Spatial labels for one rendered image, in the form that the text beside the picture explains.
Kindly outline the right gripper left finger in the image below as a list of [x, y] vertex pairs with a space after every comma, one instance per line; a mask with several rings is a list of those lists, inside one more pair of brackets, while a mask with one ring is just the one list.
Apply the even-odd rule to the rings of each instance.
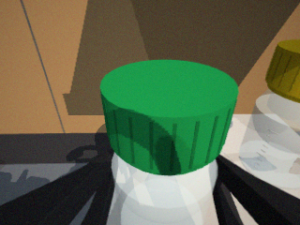
[[81, 225], [106, 225], [114, 192], [113, 153], [0, 205], [0, 225], [69, 225], [95, 192]]

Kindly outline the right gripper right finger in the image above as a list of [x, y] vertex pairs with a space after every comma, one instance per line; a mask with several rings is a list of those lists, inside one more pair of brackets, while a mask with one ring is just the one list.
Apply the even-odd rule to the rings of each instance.
[[219, 155], [213, 200], [218, 225], [244, 225], [232, 195], [258, 225], [300, 225], [300, 199]]

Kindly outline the clear glass bottle with yellow cap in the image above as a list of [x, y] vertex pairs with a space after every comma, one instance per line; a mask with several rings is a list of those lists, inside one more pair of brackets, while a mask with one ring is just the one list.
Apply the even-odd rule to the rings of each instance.
[[280, 41], [239, 148], [245, 169], [283, 189], [300, 188], [300, 39]]

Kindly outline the clear bottle with green cap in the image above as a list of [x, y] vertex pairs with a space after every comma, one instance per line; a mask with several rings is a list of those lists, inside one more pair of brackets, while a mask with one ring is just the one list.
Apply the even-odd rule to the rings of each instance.
[[182, 60], [118, 67], [100, 82], [121, 225], [203, 225], [239, 88]]

